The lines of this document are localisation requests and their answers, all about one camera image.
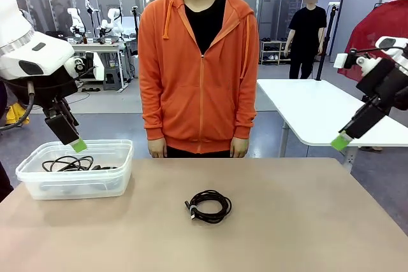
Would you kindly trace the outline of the person's right hand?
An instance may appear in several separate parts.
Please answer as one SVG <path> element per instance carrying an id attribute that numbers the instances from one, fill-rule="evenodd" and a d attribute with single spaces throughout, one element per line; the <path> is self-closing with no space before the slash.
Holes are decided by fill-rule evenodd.
<path id="1" fill-rule="evenodd" d="M 167 145 L 164 138 L 157 140 L 148 140 L 148 150 L 152 158 L 165 158 L 167 157 Z"/>

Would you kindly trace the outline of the person's left hand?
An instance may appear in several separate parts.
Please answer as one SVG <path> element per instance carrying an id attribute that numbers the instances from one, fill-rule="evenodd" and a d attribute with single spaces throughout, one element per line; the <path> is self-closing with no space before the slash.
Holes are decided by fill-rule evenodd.
<path id="1" fill-rule="evenodd" d="M 243 158 L 249 149 L 249 140 L 234 137 L 230 145 L 231 158 Z"/>

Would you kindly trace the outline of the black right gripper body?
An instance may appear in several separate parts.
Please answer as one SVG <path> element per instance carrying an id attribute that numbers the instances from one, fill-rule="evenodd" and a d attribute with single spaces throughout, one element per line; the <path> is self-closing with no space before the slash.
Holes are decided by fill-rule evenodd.
<path id="1" fill-rule="evenodd" d="M 357 89 L 367 96 L 365 108 L 407 110 L 407 70 L 394 60 L 359 57 L 362 79 Z"/>

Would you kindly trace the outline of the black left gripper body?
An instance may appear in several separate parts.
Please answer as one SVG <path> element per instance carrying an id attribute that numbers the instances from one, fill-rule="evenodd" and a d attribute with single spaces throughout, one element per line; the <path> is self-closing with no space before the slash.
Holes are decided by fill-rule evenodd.
<path id="1" fill-rule="evenodd" d="M 71 125 L 78 125 L 71 113 L 66 97 L 77 92 L 74 78 L 65 68 L 59 68 L 49 76 L 32 76 L 9 81 L 10 90 L 23 103 L 27 103 L 28 85 L 33 84 L 34 105 L 39 106 L 48 122 L 58 115 L 63 115 Z"/>

